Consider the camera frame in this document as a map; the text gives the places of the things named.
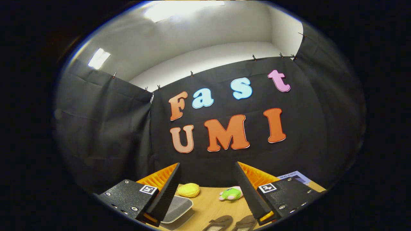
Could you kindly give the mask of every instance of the yellow ball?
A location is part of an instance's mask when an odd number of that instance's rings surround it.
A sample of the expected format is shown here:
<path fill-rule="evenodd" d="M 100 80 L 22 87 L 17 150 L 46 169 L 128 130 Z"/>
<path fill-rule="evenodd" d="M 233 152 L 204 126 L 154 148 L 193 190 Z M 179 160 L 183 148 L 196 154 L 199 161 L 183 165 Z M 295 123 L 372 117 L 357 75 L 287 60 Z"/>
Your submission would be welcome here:
<path fill-rule="evenodd" d="M 188 183 L 178 188 L 177 193 L 183 197 L 195 197 L 200 193 L 200 186 L 198 184 Z"/>

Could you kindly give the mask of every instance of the ceiling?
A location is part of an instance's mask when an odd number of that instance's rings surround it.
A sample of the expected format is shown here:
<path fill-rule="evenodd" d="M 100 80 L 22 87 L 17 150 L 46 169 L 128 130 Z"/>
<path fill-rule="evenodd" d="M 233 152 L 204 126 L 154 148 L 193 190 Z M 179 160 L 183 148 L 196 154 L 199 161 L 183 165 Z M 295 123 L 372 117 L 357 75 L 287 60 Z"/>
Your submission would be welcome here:
<path fill-rule="evenodd" d="M 157 23 L 144 17 L 149 7 L 135 7 L 97 30 L 78 60 L 88 63 L 102 48 L 111 56 L 100 68 L 125 81 L 178 55 L 235 42 L 271 42 L 269 6 L 259 1 L 224 1 Z"/>

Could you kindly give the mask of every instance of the sandal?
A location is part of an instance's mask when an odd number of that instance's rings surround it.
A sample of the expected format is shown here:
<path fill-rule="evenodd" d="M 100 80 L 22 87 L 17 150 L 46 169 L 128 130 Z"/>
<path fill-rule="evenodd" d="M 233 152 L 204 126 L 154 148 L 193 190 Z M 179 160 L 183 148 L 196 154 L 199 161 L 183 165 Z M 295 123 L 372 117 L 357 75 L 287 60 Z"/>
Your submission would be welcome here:
<path fill-rule="evenodd" d="M 253 215 L 248 215 L 236 223 L 236 226 L 232 231 L 251 231 L 256 226 L 257 220 Z"/>
<path fill-rule="evenodd" d="M 233 222 L 233 217 L 230 215 L 222 216 L 216 220 L 209 221 L 210 224 L 203 231 L 223 231 L 226 230 Z"/>

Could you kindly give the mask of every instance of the black curtain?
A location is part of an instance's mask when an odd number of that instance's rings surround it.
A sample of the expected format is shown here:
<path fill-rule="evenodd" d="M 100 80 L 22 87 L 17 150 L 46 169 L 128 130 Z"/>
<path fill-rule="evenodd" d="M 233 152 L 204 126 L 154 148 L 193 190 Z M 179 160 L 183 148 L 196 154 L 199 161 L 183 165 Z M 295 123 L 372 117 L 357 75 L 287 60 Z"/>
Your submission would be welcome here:
<path fill-rule="evenodd" d="M 300 52 L 319 49 L 307 41 L 303 42 L 298 56 Z M 233 164 L 240 161 L 274 176 L 300 171 L 324 187 L 331 186 L 354 160 L 364 122 L 360 110 L 363 101 L 357 100 L 361 96 L 359 82 L 340 54 L 332 54 L 336 60 L 320 55 L 308 60 L 301 55 L 295 61 L 271 57 L 231 63 L 195 73 L 193 77 L 154 91 L 150 129 L 155 169 L 180 162 L 181 183 L 229 187 L 236 185 Z M 268 78 L 273 70 L 285 75 L 283 80 L 291 86 L 290 91 L 281 92 L 275 87 Z M 251 82 L 253 93 L 249 98 L 237 100 L 230 84 L 244 77 Z M 193 94 L 201 88 L 211 90 L 214 103 L 195 109 Z M 171 121 L 169 99 L 183 91 L 188 93 L 185 108 L 180 110 L 183 115 Z M 281 124 L 286 134 L 286 139 L 277 143 L 267 141 L 270 129 L 263 115 L 272 108 L 282 110 Z M 238 114 L 246 117 L 244 129 L 250 147 L 208 152 L 208 130 L 204 122 L 217 119 L 226 129 L 230 118 Z M 186 125 L 194 126 L 194 148 L 189 153 L 180 153 L 173 146 L 170 129 L 181 129 L 180 140 L 184 146 L 187 138 L 182 129 Z"/>
<path fill-rule="evenodd" d="M 74 61 L 56 90 L 54 137 L 76 183 L 100 193 L 153 171 L 152 93 Z"/>

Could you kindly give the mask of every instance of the stuffed toy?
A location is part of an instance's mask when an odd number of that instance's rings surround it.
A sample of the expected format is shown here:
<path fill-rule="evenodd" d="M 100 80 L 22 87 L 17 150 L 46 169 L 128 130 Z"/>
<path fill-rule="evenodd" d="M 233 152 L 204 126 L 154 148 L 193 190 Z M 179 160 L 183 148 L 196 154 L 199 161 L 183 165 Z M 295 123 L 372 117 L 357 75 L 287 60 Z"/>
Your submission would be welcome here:
<path fill-rule="evenodd" d="M 239 186 L 230 187 L 222 192 L 220 192 L 219 200 L 238 200 L 242 197 L 242 191 Z"/>

